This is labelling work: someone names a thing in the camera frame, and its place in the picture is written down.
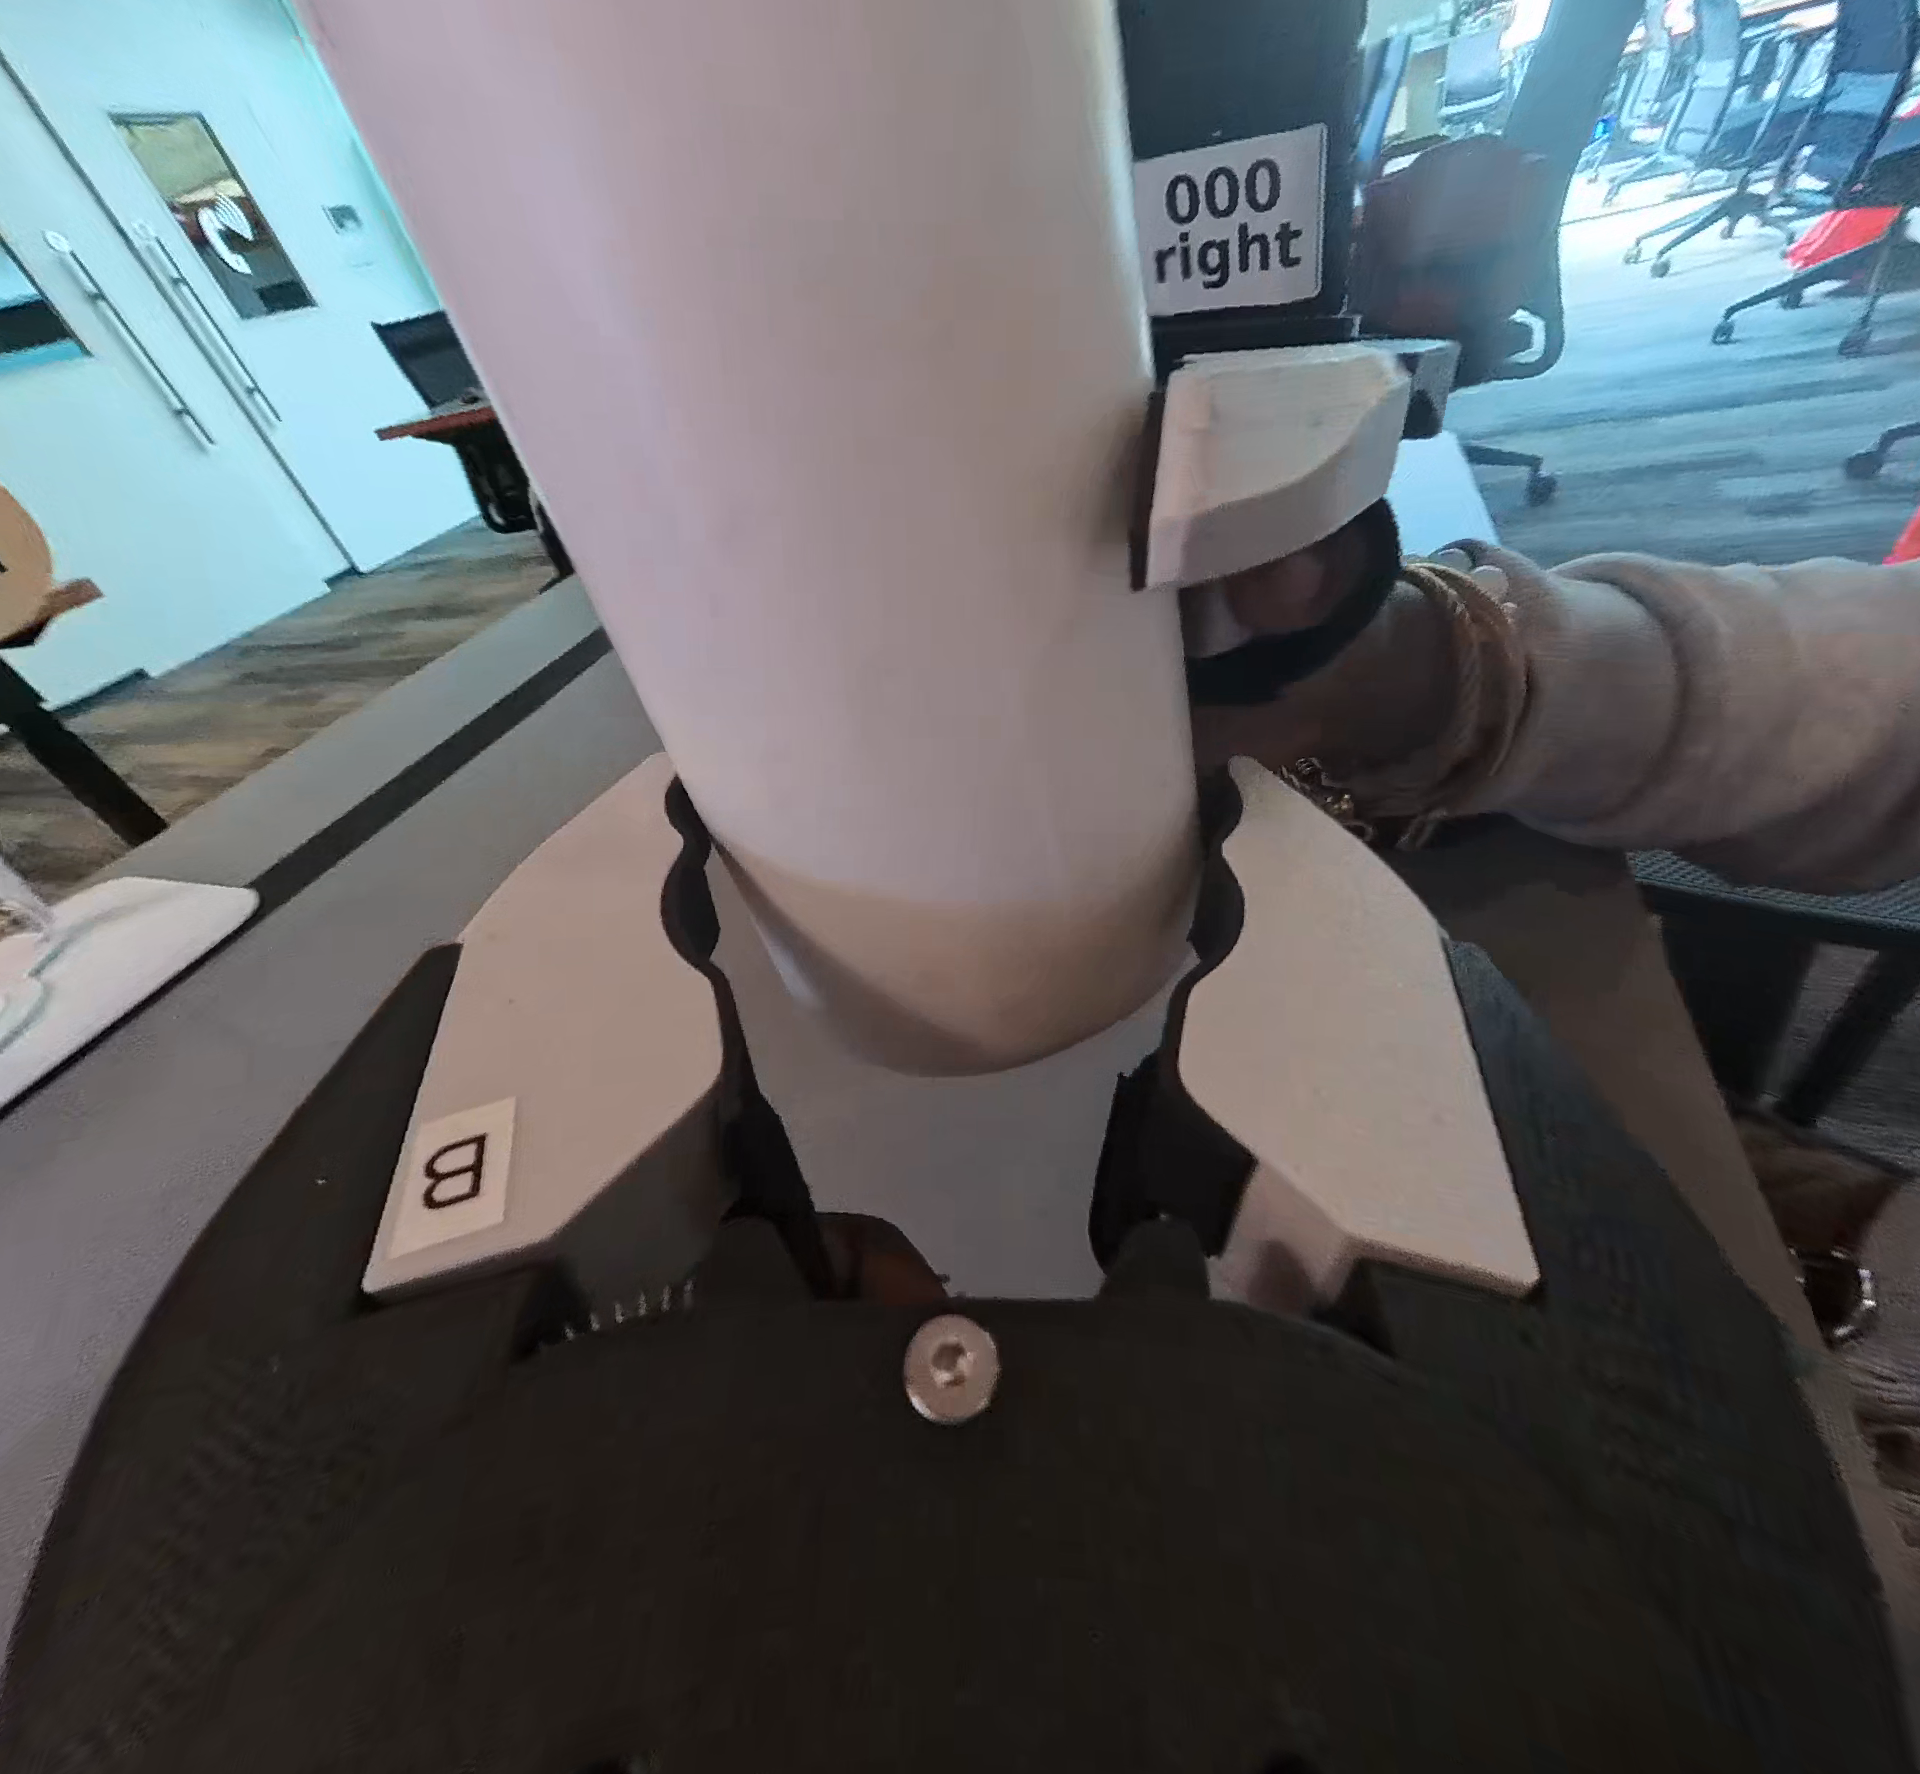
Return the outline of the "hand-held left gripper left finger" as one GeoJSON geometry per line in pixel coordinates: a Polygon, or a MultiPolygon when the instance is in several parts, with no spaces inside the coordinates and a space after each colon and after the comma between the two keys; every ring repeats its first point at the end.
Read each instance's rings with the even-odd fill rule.
{"type": "Polygon", "coordinates": [[[710,851],[653,754],[465,926],[364,1296],[540,1268],[585,1304],[680,1304],[735,1217],[827,1293],[819,1215],[713,961],[710,851]]]}

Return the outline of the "person's right hand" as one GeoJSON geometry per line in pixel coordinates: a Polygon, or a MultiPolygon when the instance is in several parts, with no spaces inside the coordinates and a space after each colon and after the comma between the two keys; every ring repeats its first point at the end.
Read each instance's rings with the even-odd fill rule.
{"type": "Polygon", "coordinates": [[[1233,757],[1376,848],[1475,821],[1518,751],[1532,683],[1519,588],[1488,541],[1410,558],[1378,616],[1314,675],[1260,704],[1190,690],[1197,763],[1233,757]]]}

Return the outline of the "white bottle black cap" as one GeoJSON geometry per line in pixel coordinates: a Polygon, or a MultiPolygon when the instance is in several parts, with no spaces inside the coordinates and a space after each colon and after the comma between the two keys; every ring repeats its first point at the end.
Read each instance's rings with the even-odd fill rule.
{"type": "Polygon", "coordinates": [[[292,0],[790,987],[1002,1072],[1186,952],[1115,0],[292,0]]]}

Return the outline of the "neighbouring grey desk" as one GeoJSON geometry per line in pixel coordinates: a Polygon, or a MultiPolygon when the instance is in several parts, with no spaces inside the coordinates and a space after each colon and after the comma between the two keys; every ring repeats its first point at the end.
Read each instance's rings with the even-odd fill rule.
{"type": "Polygon", "coordinates": [[[564,578],[319,733],[107,877],[252,890],[292,902],[611,654],[564,578]]]}

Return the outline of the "white door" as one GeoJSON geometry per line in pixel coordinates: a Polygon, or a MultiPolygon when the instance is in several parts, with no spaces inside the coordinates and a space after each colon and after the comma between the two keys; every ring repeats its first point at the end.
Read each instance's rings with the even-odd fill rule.
{"type": "Polygon", "coordinates": [[[350,568],[203,320],[3,77],[4,482],[130,634],[219,641],[350,568]]]}

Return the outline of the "person's right forearm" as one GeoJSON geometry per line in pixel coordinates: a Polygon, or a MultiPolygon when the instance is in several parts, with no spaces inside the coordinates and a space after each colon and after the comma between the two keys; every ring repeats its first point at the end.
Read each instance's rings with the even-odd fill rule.
{"type": "Polygon", "coordinates": [[[1915,562],[1437,567],[1502,611],[1486,671],[1523,683],[1445,811],[1785,892],[1917,879],[1915,562]]]}

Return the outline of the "small wooden table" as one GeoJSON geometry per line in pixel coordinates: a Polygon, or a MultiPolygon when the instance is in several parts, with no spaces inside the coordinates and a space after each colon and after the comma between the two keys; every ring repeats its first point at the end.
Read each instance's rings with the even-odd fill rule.
{"type": "Polygon", "coordinates": [[[418,440],[450,449],[483,526],[496,535],[531,535],[564,581],[575,567],[554,530],[514,440],[484,400],[433,410],[376,430],[380,441],[418,440]]]}

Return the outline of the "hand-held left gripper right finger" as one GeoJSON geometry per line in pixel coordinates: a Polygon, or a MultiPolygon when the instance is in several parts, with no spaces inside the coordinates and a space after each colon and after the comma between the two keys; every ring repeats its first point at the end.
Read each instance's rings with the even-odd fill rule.
{"type": "Polygon", "coordinates": [[[1308,794],[1247,759],[1203,795],[1192,969],[1117,1083],[1092,1253],[1184,1227],[1213,1293],[1336,1309],[1366,1268],[1510,1300],[1542,1277],[1449,937],[1308,794]]]}

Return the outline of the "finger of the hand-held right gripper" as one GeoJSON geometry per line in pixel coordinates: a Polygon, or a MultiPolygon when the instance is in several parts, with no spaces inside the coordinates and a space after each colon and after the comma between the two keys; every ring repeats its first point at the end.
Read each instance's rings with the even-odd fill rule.
{"type": "Polygon", "coordinates": [[[1130,588],[1211,588],[1339,533],[1385,501],[1411,394],[1388,350],[1175,367],[1148,416],[1130,588]]]}

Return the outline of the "black office chair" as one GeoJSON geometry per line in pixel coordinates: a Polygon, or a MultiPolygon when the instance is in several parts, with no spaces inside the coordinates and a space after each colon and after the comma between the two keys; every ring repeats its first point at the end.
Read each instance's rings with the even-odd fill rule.
{"type": "Polygon", "coordinates": [[[1546,181],[1522,236],[1523,287],[1488,331],[1463,346],[1456,387],[1535,380],[1566,344],[1562,217],[1646,0],[1552,0],[1502,140],[1546,181]]]}
{"type": "Polygon", "coordinates": [[[1836,0],[1824,78],[1811,107],[1766,162],[1766,226],[1793,227],[1839,216],[1874,216],[1877,234],[1831,252],[1757,294],[1724,307],[1711,330],[1715,348],[1730,346],[1741,320],[1764,305],[1801,307],[1811,292],[1839,285],[1860,298],[1860,313],[1841,340],[1842,358],[1858,358],[1876,326],[1879,301],[1903,266],[1901,248],[1917,224],[1917,141],[1891,141],[1901,107],[1917,90],[1917,0],[1836,0]]]}
{"type": "Polygon", "coordinates": [[[1730,883],[1666,853],[1638,853],[1630,868],[1715,1083],[1746,1106],[1763,1101],[1817,955],[1865,955],[1836,1015],[1771,1097],[1785,1125],[1813,1129],[1917,1007],[1917,883],[1822,898],[1730,883]]]}

